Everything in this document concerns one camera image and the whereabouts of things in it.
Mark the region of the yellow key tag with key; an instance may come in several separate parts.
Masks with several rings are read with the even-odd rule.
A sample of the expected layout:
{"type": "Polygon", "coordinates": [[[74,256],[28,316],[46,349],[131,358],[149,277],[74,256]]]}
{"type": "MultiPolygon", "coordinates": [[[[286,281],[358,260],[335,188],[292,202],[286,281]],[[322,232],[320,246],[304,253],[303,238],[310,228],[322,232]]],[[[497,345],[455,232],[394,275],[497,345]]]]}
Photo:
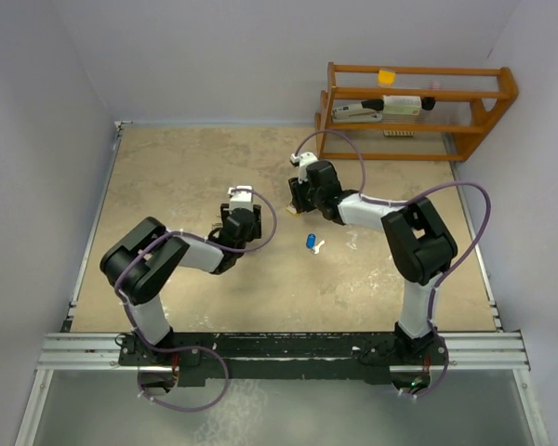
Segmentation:
{"type": "Polygon", "coordinates": [[[286,211],[292,216],[300,215],[300,211],[292,203],[286,206],[286,211]]]}

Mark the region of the blue key tag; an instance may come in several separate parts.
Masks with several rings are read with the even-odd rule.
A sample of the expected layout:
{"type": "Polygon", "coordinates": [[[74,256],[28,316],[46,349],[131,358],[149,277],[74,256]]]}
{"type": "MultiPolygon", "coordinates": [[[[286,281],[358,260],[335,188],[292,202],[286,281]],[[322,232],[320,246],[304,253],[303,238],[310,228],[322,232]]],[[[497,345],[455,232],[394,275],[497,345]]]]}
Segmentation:
{"type": "Polygon", "coordinates": [[[310,233],[306,238],[305,246],[307,249],[313,249],[316,245],[316,235],[314,233],[310,233]]]}

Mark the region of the silver key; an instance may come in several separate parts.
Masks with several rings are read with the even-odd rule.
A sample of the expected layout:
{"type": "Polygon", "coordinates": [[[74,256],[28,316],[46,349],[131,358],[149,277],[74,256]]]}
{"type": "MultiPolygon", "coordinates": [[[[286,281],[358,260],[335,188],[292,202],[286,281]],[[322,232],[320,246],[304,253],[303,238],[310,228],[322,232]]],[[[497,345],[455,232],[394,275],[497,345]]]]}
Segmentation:
{"type": "Polygon", "coordinates": [[[317,243],[316,245],[314,245],[313,247],[310,248],[310,251],[313,255],[318,255],[321,248],[325,245],[325,241],[322,240],[319,243],[317,243]]]}

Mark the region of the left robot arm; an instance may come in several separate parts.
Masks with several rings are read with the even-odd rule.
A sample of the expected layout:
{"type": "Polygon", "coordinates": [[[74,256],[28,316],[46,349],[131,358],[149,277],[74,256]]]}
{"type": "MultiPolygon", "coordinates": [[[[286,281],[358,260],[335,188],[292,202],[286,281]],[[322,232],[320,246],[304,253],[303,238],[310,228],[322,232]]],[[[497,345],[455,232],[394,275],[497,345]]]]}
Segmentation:
{"type": "Polygon", "coordinates": [[[172,232],[158,219],[144,218],[100,261],[100,271],[113,287],[140,333],[140,354],[152,364],[169,360],[174,331],[160,293],[178,268],[220,275],[234,267],[246,245],[262,235],[261,206],[220,206],[221,226],[200,240],[172,232]]]}

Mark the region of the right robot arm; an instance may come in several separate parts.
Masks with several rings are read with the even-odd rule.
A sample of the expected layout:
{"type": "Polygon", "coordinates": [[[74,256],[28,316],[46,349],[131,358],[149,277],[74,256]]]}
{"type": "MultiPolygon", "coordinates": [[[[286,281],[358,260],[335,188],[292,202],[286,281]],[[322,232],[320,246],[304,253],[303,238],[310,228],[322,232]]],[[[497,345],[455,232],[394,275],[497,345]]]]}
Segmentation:
{"type": "Polygon", "coordinates": [[[382,232],[392,261],[404,279],[404,300],[394,333],[396,356],[416,363],[435,338],[434,304],[440,280],[450,270],[458,246],[445,222],[427,198],[393,203],[341,187],[332,163],[310,152],[290,157],[298,175],[288,180],[292,206],[298,214],[319,211],[341,226],[382,232]]]}

